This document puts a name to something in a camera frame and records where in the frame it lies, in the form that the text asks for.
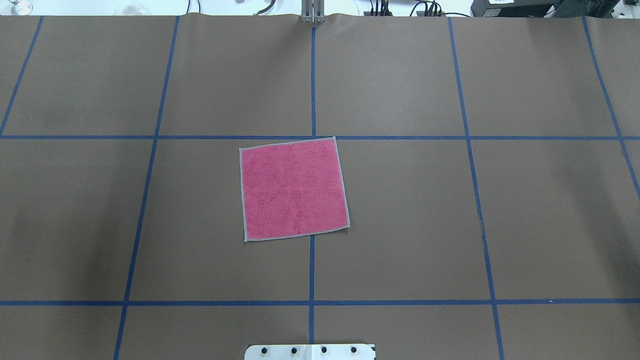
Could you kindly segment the pink and grey towel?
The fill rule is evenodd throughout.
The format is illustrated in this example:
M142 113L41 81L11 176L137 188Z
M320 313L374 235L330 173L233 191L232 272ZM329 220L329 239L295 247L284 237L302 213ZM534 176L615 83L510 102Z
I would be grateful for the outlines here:
M244 147L238 161L245 242L351 226L336 137Z

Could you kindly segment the black power box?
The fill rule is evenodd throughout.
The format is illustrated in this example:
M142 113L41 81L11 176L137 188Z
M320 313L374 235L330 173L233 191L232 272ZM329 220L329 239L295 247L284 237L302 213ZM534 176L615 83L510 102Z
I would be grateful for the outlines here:
M555 0L474 0L470 11L475 18L544 18Z

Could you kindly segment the aluminium frame post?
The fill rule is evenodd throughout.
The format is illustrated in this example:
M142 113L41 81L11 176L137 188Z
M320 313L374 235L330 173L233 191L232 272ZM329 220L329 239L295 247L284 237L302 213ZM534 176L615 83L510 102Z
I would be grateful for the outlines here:
M301 0L301 22L318 25L326 20L325 0Z

